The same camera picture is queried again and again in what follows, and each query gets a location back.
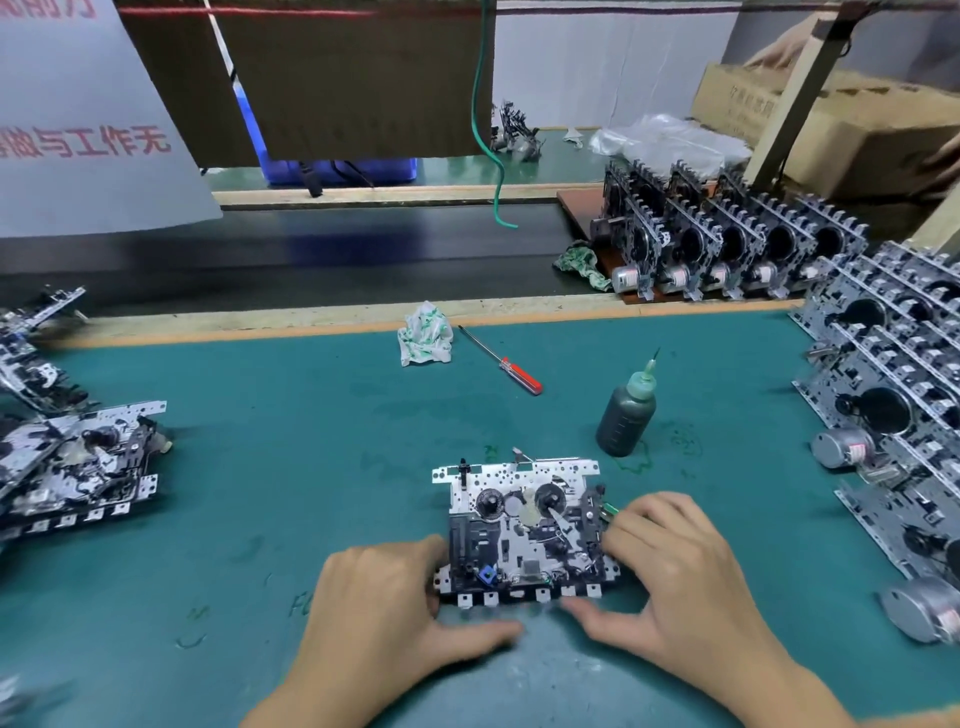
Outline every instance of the right hand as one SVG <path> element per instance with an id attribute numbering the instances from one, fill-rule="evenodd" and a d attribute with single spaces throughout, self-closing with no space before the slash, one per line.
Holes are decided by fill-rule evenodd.
<path id="1" fill-rule="evenodd" d="M 853 726 L 774 636 L 730 546 L 690 496 L 638 498 L 613 519 L 603 548 L 636 573 L 650 599 L 631 615 L 565 598 L 590 637 L 671 672 L 747 726 Z"/>
<path id="2" fill-rule="evenodd" d="M 785 31 L 762 51 L 754 54 L 744 65 L 748 68 L 753 66 L 788 68 L 800 56 L 816 22 L 817 15 L 814 13 Z"/>

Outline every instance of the crumpled cloth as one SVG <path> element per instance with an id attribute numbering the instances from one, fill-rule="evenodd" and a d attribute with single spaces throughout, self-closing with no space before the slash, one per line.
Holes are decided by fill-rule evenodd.
<path id="1" fill-rule="evenodd" d="M 584 240 L 578 240 L 553 261 L 553 267 L 560 271 L 579 273 L 592 288 L 598 291 L 612 291 L 610 279 L 597 270 L 597 254 L 587 246 Z"/>
<path id="2" fill-rule="evenodd" d="M 450 360 L 453 329 L 450 322 L 434 304 L 424 301 L 410 316 L 403 317 L 407 325 L 396 330 L 400 342 L 400 366 L 410 362 Z"/>

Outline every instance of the left hand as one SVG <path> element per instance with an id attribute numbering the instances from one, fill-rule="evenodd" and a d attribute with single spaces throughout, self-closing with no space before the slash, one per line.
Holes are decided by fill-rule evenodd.
<path id="1" fill-rule="evenodd" d="M 286 680 L 244 721 L 361 728 L 431 672 L 513 642 L 516 621 L 446 627 L 433 575 L 446 539 L 355 547 L 330 556 Z"/>
<path id="2" fill-rule="evenodd" d="M 922 170 L 931 170 L 936 167 L 942 168 L 940 174 L 925 185 L 921 192 L 941 189 L 960 178 L 960 133 L 920 163 Z"/>

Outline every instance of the white wall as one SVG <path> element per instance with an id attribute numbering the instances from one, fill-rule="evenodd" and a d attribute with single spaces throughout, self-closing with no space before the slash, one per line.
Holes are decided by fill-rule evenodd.
<path id="1" fill-rule="evenodd" d="M 497 7 L 517 5 L 500 0 Z M 532 127 L 628 126 L 659 112 L 683 118 L 704 67 L 723 57 L 736 18 L 736 12 L 501 14 L 493 100 L 515 102 Z"/>

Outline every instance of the green workbench surface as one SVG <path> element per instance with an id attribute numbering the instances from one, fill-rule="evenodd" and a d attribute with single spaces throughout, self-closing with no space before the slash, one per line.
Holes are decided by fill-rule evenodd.
<path id="1" fill-rule="evenodd" d="M 392 333 L 67 352 L 105 403 L 166 399 L 177 438 L 155 512 L 39 539 L 0 559 L 0 674 L 42 693 L 28 725 L 229 726 L 276 685 L 324 558 L 446 526 L 431 470 L 596 458 L 613 503 L 691 493 L 730 540 L 791 653 L 857 716 L 960 698 L 960 650 L 910 643 L 873 592 L 900 580 L 806 449 L 819 422 L 790 379 L 806 336 L 782 313 L 482 328 L 544 384 L 522 392 L 458 337 L 450 364 L 402 369 Z M 662 346 L 642 447 L 593 441 L 611 389 Z M 604 605 L 635 610 L 627 583 Z M 379 726 L 702 728 L 732 719 L 557 607 L 505 607 L 527 634 L 449 671 Z M 444 607 L 452 622 L 488 619 Z"/>
<path id="2" fill-rule="evenodd" d="M 593 130 L 583 130 L 583 149 L 564 141 L 566 132 L 540 132 L 542 156 L 536 162 L 513 161 L 509 155 L 497 155 L 507 169 L 506 184 L 547 184 L 562 182 L 602 182 L 609 158 L 595 155 L 587 148 Z M 419 159 L 417 178 L 411 185 L 496 184 L 496 165 L 484 155 Z M 240 189 L 266 189 L 259 167 L 235 167 L 207 175 L 216 192 Z"/>

